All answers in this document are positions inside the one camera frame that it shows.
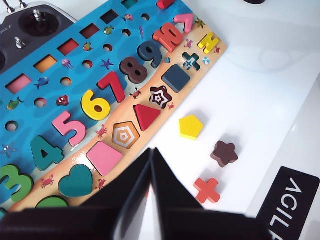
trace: brown star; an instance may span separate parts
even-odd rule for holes
[[[227,144],[223,141],[218,141],[216,143],[214,151],[210,156],[218,162],[221,168],[238,160],[238,155],[235,152],[235,145],[233,143]]]

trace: dark blue square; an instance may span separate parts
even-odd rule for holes
[[[161,79],[176,93],[190,81],[190,76],[177,64],[169,68]]]

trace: green number 3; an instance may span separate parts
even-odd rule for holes
[[[0,168],[0,183],[6,176],[9,177],[9,180],[4,184],[6,188],[12,189],[16,185],[21,185],[21,188],[11,196],[11,200],[14,202],[24,199],[34,186],[34,180],[27,174],[19,174],[19,168],[15,165],[10,164]]]

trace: yellow pentagon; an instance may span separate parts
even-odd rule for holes
[[[196,140],[204,125],[195,115],[186,116],[179,120],[180,136]]]

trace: red triangle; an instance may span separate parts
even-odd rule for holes
[[[161,111],[152,107],[144,106],[141,104],[134,105],[136,118],[138,119],[141,130],[144,132],[150,125],[157,119]]]

